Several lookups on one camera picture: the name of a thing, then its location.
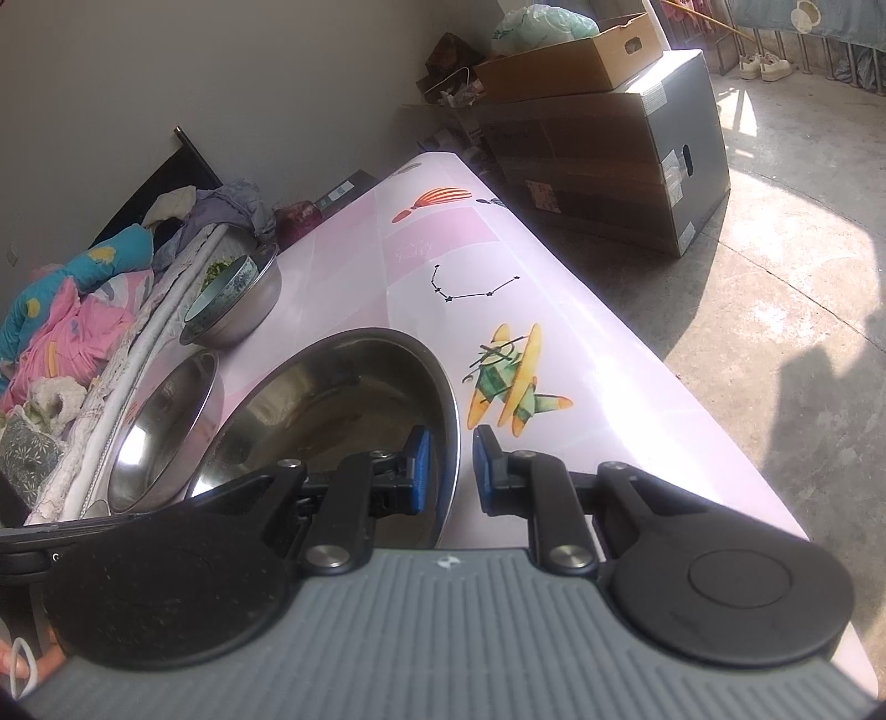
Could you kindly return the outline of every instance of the broom handle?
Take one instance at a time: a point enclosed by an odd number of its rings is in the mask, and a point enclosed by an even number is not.
[[[740,35],[745,40],[750,40],[755,45],[757,44],[756,38],[751,37],[747,33],[743,33],[741,30],[736,30],[734,27],[728,26],[725,22],[720,22],[719,20],[715,20],[714,18],[709,18],[703,12],[699,12],[698,10],[692,10],[691,8],[687,8],[685,5],[681,5],[680,3],[673,2],[672,0],[661,0],[661,2],[663,2],[667,5],[670,5],[672,7],[679,8],[680,10],[683,10],[684,12],[688,12],[690,15],[695,15],[696,17],[701,18],[702,20],[707,20],[708,22],[712,22],[714,25],[719,25],[720,27],[724,28],[725,30],[728,30],[730,33],[735,33],[736,35]]]

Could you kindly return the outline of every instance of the cardboard box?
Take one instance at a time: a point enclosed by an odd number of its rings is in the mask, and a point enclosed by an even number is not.
[[[701,51],[668,51],[606,93],[481,105],[527,220],[682,255],[729,189]]]
[[[488,60],[474,71],[492,101],[509,103],[612,90],[662,56],[645,12],[598,25],[596,37]]]

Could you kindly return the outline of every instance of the folded clothes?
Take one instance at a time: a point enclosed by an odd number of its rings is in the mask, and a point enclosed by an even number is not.
[[[27,391],[29,400],[25,414],[43,432],[61,437],[80,414],[86,399],[86,388],[74,378],[40,378]]]
[[[152,230],[155,226],[170,218],[184,220],[190,209],[197,202],[197,188],[193,185],[180,187],[178,190],[164,192],[151,205],[145,214],[142,227]]]
[[[154,271],[155,276],[159,277],[161,272],[167,270],[175,262],[175,257],[178,253],[178,239],[182,235],[182,229],[183,227],[175,231],[175,234],[169,240],[154,251],[154,259],[151,260],[151,270]]]
[[[12,308],[0,326],[0,363],[15,363],[27,348],[34,333],[46,322],[52,299],[66,278],[74,281],[80,293],[88,293],[122,272],[151,267],[152,256],[150,232],[130,225],[31,283],[12,301]],[[0,378],[0,389],[5,386],[6,378]]]
[[[198,190],[197,202],[179,231],[175,254],[212,223],[246,228],[262,240],[274,235],[274,213],[261,200],[258,185],[249,180],[235,180],[215,190]]]
[[[40,485],[65,454],[66,444],[44,433],[21,407],[6,420],[0,437],[0,473],[28,507],[34,507]]]
[[[93,294],[101,301],[117,308],[124,308],[137,315],[154,287],[151,270],[136,270],[115,275]]]
[[[0,396],[0,410],[23,405],[40,378],[67,376],[88,387],[135,319],[125,306],[109,305],[97,293],[81,301],[74,279],[64,278],[46,322],[19,356],[15,376]]]

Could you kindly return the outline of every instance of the stainless steel plate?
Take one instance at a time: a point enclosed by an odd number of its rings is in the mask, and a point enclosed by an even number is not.
[[[139,409],[111,468],[112,512],[154,510],[187,484],[221,422],[218,362],[210,350],[188,357]]]
[[[432,547],[455,491],[455,398],[437,358],[386,328],[332,335],[271,372],[224,424],[188,488],[198,495],[284,458],[333,470],[355,452],[398,450],[413,425],[433,433],[425,510],[380,520],[376,542]]]

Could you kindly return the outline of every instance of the white cable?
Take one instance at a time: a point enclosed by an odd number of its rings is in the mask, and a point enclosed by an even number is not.
[[[15,666],[19,664],[19,653],[21,652],[24,652],[25,659],[27,660],[28,676],[27,683],[19,693],[18,688],[15,686],[17,681],[17,678],[15,677]],[[34,657],[31,646],[24,639],[15,638],[15,642],[12,643],[12,650],[9,652],[9,694],[12,696],[13,700],[19,700],[34,690],[36,686],[37,660]]]

